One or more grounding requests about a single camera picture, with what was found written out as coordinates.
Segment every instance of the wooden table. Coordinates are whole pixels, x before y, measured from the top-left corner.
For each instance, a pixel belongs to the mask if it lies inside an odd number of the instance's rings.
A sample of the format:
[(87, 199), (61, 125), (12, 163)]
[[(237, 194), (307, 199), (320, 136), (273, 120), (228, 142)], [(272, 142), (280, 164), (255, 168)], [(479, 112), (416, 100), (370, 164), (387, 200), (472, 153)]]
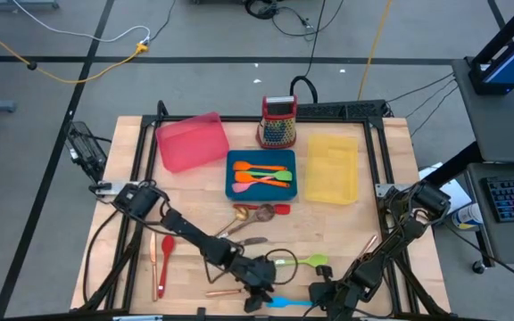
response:
[[(105, 180), (124, 181), (129, 179), (140, 121), (140, 117), (120, 117), (118, 119), (104, 173)], [(398, 184), (416, 182), (419, 179), (418, 169), (406, 120), (384, 119), (384, 123), (395, 182)], [(224, 122), (223, 124), (232, 150), (259, 148), (254, 138), (256, 123)], [(300, 258), (306, 258), (313, 253), (325, 253), (330, 257), (329, 265), (333, 268), (335, 277), (340, 278), (367, 240), (372, 235), (380, 236), (363, 126), (350, 123), (297, 123), (297, 133), (298, 139), (292, 149), (295, 151), (297, 158), (298, 189), (301, 194), (297, 195), (291, 202), (291, 214), (278, 216), (268, 224), (255, 224), (232, 236), (232, 240), (241, 240), (252, 236), (266, 236), (270, 239), (270, 243), (247, 247), (245, 255), (249, 257), (261, 255), (276, 248), (290, 249)], [(358, 139), (358, 201), (342, 206), (304, 200), (307, 142), (311, 133), (352, 136)], [(373, 130), (372, 137), (377, 152), (378, 171), (380, 176), (384, 177), (375, 130)], [(144, 175), (145, 164), (146, 161), (143, 161), (141, 175)], [(153, 178), (157, 181), (158, 186), (168, 193), (171, 205), (206, 233), (214, 233), (233, 218), (232, 202), (224, 194), (225, 160), (215, 161), (200, 168), (173, 175), (162, 166), (162, 161), (158, 155)], [(111, 213), (111, 206), (100, 202), (96, 204), (88, 240)], [(159, 219), (158, 208), (155, 207), (147, 220)], [(97, 238), (90, 260), (89, 294), (104, 280), (112, 267), (120, 220), (121, 215), (114, 219)], [(177, 239), (176, 249), (170, 258), (167, 290), (164, 298), (152, 302), (152, 266), (148, 250), (150, 237), (151, 232), (145, 230), (137, 266), (131, 313), (193, 315), (198, 307), (206, 307), (208, 315), (244, 314), (243, 303), (246, 298), (244, 293), (216, 299), (205, 298), (206, 291), (236, 289), (240, 287), (240, 284), (236, 283), (232, 276), (224, 276), (217, 283), (208, 284), (199, 251), (182, 239)], [(162, 237), (159, 235), (158, 244), (161, 242)], [(410, 245), (409, 254), (411, 268), (416, 277), (439, 306), (449, 310), (444, 278), (437, 258), (431, 229), (428, 229), (420, 239)], [(161, 250), (158, 251), (158, 257), (158, 267), (161, 268)], [(71, 306), (73, 308), (83, 303), (81, 295), (82, 271), (83, 266), (81, 266), (79, 280), (72, 298)], [(290, 267), (282, 267), (278, 271), (278, 280), (286, 279), (291, 272)], [(216, 270), (211, 268), (211, 273), (215, 275)], [(127, 273), (123, 272), (119, 279), (115, 307), (120, 306), (126, 275)], [(275, 294), (284, 295), (294, 300), (308, 300), (308, 285), (320, 280), (321, 278), (315, 275), (313, 268), (300, 266), (295, 280), (291, 284), (277, 286)], [(398, 285), (402, 307), (404, 311), (408, 311), (408, 301), (403, 284), (403, 279), (399, 277)], [(372, 301), (369, 303), (361, 302), (358, 308), (381, 316), (390, 313), (391, 303), (387, 287), (382, 284)], [(305, 310), (304, 307), (263, 308), (255, 314), (301, 316)], [(319, 309), (310, 313), (310, 316), (323, 315)]]

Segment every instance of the yellow cable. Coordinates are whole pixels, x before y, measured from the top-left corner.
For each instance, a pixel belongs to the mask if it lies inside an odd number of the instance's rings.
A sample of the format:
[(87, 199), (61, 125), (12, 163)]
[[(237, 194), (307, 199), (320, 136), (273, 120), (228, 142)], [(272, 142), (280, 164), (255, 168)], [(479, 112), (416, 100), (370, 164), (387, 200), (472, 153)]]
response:
[(361, 88), (358, 90), (358, 99), (362, 98), (362, 89), (364, 88), (364, 83), (366, 82), (366, 78), (368, 76), (368, 69), (370, 68), (370, 64), (372, 63), (372, 57), (374, 57), (374, 52), (376, 51), (376, 45), (378, 40), (380, 39), (380, 34), (382, 34), (382, 29), (384, 28), (384, 22), (388, 17), (388, 12), (390, 12), (390, 4), (392, 4), (392, 0), (388, 0), (388, 3), (385, 4), (384, 13), (382, 14), (382, 19), (380, 20), (380, 25), (378, 26), (378, 31), (376, 33), (376, 37), (374, 38), (374, 42), (372, 43), (372, 49), (370, 50), (370, 56), (368, 57), (368, 62), (366, 63), (366, 67), (364, 68), (364, 75), (362, 76)]
[[(9, 46), (4, 44), (1, 40), (0, 40), (0, 46), (3, 47), (10, 54), (15, 56), (15, 58), (19, 59), (21, 62), (24, 62), (27, 65), (31, 64), (31, 62), (29, 62), (27, 59), (21, 57), (18, 53), (15, 53), (13, 51), (13, 49), (11, 49)], [(94, 80), (94, 79), (97, 79), (97, 78), (101, 77), (102, 75), (104, 75), (109, 70), (112, 70), (112, 69), (114, 69), (114, 68), (116, 68), (118, 66), (121, 66), (121, 65), (125, 64), (126, 62), (131, 61), (136, 56), (138, 56), (139, 54), (141, 54), (143, 52), (146, 52), (146, 51), (148, 51), (148, 46), (144, 45), (144, 44), (141, 44), (141, 43), (138, 43), (136, 51), (133, 54), (131, 54), (128, 58), (126, 58), (125, 60), (123, 60), (121, 62), (118, 62), (118, 63), (115, 63), (112, 66), (109, 66), (108, 68), (106, 68), (105, 70), (97, 73), (93, 77), (89, 77), (89, 78), (81, 79), (81, 80), (66, 80), (66, 79), (63, 79), (63, 78), (59, 78), (59, 77), (55, 76), (54, 74), (50, 73), (49, 71), (46, 71), (46, 70), (41, 69), (39, 67), (37, 67), (36, 70), (41, 72), (42, 74), (48, 76), (49, 78), (52, 78), (54, 80), (60, 81), (60, 82), (65, 83), (65, 84), (82, 84), (82, 83), (86, 83), (86, 82), (88, 82), (90, 80)]]

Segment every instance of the red plastic container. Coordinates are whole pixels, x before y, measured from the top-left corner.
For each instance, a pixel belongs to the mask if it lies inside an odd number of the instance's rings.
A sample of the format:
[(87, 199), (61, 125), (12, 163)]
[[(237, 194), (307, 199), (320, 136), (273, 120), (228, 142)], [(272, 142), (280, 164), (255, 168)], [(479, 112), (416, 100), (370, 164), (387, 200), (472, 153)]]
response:
[(164, 167), (172, 173), (225, 158), (228, 138), (220, 115), (210, 112), (156, 130)]

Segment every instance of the yellow plastic container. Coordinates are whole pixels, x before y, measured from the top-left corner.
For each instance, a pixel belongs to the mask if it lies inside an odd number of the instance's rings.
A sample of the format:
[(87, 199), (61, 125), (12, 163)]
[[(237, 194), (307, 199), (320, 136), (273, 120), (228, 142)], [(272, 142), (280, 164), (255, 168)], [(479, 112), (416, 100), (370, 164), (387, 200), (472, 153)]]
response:
[(350, 204), (358, 199), (358, 141), (349, 136), (309, 137), (305, 199)]

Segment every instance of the concrete floor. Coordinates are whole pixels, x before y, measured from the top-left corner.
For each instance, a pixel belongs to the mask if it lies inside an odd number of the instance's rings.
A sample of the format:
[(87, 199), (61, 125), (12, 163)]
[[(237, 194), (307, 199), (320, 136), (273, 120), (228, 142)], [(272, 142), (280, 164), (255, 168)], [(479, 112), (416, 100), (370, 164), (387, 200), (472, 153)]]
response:
[[(58, 29), (94, 33), (104, 6), (111, 0), (61, 1), (61, 10), (36, 11)], [(320, 1), (286, 1), (286, 5), (316, 25)], [(514, 13), (514, 0), (496, 0), (502, 16)], [(338, 2), (328, 1), (323, 21)], [(319, 36), (317, 57), (365, 58), (369, 54), (385, 0), (345, 1), (333, 24)], [(170, 1), (115, 0), (104, 30), (113, 37), (136, 24), (155, 31), (163, 24)], [(284, 12), (278, 24), (302, 32), (298, 20)], [(451, 72), (437, 59), (458, 59), (476, 54), (498, 30), (486, 0), (402, 0), (391, 7), (376, 57), (389, 58), (371, 67), (363, 99), (390, 99)], [(143, 34), (135, 31), (120, 42), (100, 44), (96, 56), (125, 57)], [(56, 35), (21, 12), (0, 12), (0, 38), (16, 51), (59, 62), (41, 62), (42, 68), (64, 78), (77, 78), (90, 40)], [(187, 57), (192, 63), (171, 60), (158, 64), (132, 63), (111, 71), (80, 90), (49, 81), (22, 63), (5, 62), (0, 48), (0, 99), (13, 99), (15, 113), (0, 113), (0, 291), (21, 237), (62, 119), (76, 105), (75, 119), (84, 120), (98, 136), (113, 133), (120, 115), (154, 113), (162, 99), (171, 114), (259, 114), (263, 95), (285, 95), (290, 80), (306, 71), (306, 64), (259, 63), (269, 57), (310, 55), (312, 43), (280, 34), (270, 21), (258, 21), (227, 1), (205, 0), (191, 5), (178, 0), (168, 27), (151, 45), (149, 57)], [(201, 58), (212, 57), (205, 61)], [(231, 63), (232, 57), (245, 57)], [(417, 58), (401, 65), (397, 58)], [(93, 63), (90, 74), (109, 63)], [(314, 81), (321, 102), (355, 100), (364, 66), (351, 63), (314, 64)], [(430, 96), (435, 86), (392, 103), (397, 117), (408, 114)], [(298, 88), (302, 102), (310, 100)], [(413, 130), (435, 108), (443, 95), (409, 118)], [(446, 101), (413, 137), (420, 167), (446, 161), (473, 141), (459, 92)], [(66, 311), (79, 272), (79, 264), (94, 208), (86, 176), (63, 151), (48, 191), (40, 220), (12, 295), (7, 317)], [(477, 276), (470, 263), (473, 249), (442, 229), (435, 231), (437, 249), (452, 310), (464, 317), (514, 320), (514, 276), (502, 268)]]

